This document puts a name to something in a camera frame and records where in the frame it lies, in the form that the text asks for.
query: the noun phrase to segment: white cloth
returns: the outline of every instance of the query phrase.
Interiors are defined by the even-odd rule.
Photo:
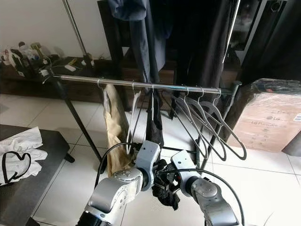
[[[36,149],[42,145],[38,127],[0,141],[0,186],[36,176],[42,169],[36,160],[47,157],[47,152]]]

